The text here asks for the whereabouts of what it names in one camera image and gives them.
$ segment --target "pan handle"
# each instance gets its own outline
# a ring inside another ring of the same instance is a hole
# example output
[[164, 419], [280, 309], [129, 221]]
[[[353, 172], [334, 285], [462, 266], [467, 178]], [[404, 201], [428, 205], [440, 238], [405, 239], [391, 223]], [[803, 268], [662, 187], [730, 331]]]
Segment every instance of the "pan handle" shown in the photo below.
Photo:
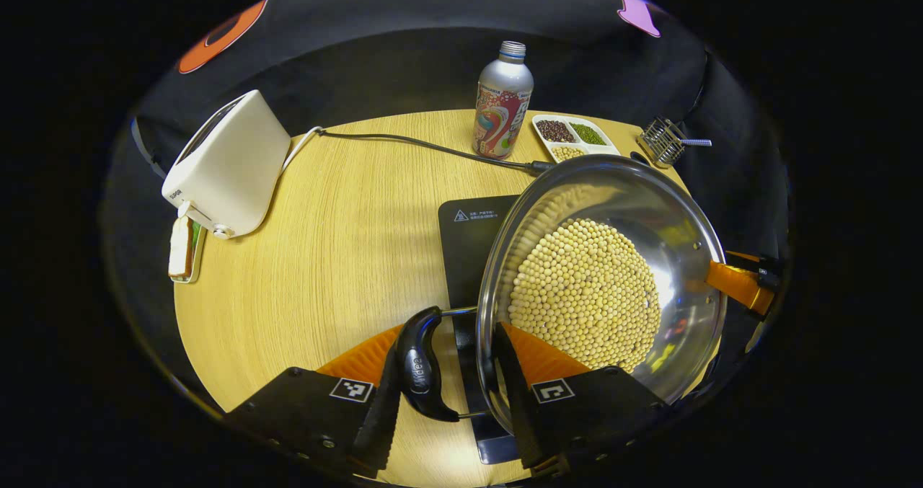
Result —
[[459, 413], [442, 402], [442, 374], [433, 352], [433, 333], [442, 316], [438, 306], [413, 315], [398, 334], [394, 352], [401, 370], [401, 391], [411, 407], [433, 420], [458, 422]]

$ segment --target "colorful bottle label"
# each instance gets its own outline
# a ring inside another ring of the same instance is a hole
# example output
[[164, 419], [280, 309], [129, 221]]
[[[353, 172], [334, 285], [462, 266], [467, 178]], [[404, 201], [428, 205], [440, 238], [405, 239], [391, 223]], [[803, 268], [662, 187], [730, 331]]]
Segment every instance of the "colorful bottle label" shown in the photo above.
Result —
[[491, 159], [510, 156], [529, 109], [530, 92], [505, 92], [478, 84], [474, 110], [474, 150]]

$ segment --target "white toaster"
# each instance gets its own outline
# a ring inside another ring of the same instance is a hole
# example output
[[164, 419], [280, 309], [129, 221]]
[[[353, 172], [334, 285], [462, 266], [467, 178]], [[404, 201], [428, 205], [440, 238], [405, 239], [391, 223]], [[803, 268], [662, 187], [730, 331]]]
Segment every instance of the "white toaster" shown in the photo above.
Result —
[[260, 90], [243, 94], [185, 144], [161, 195], [216, 237], [243, 236], [263, 222], [290, 142]]

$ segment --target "aluminum bottle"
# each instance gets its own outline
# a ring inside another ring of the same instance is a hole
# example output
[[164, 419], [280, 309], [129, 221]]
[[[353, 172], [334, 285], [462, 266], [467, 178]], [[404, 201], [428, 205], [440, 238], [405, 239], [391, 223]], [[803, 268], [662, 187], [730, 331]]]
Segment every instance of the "aluminum bottle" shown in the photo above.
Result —
[[524, 61], [525, 45], [504, 41], [497, 60], [481, 71], [474, 106], [475, 153], [498, 160], [511, 155], [534, 85]]

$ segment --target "round wooden table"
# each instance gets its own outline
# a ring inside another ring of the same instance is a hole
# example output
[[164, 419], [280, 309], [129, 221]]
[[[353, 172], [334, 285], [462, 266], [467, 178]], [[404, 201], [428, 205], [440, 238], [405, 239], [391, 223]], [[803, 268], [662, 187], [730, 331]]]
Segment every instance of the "round wooden table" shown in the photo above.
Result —
[[[525, 123], [541, 113], [530, 112]], [[585, 118], [623, 156], [640, 152], [640, 127]], [[330, 131], [402, 134], [471, 152], [473, 125], [474, 110], [449, 110]], [[524, 125], [511, 161], [533, 160], [553, 161]], [[675, 170], [663, 173], [682, 186]], [[230, 412], [286, 367], [317, 369], [422, 308], [448, 308], [436, 210], [449, 200], [518, 195], [532, 180], [520, 170], [408, 143], [313, 137], [279, 179], [263, 225], [241, 238], [207, 238], [198, 281], [175, 286], [182, 343], [195, 372]], [[451, 321], [439, 326], [433, 345], [442, 396], [467, 412]], [[402, 400], [379, 479], [452, 488], [528, 475], [518, 461], [482, 465], [469, 420], [436, 422]]]

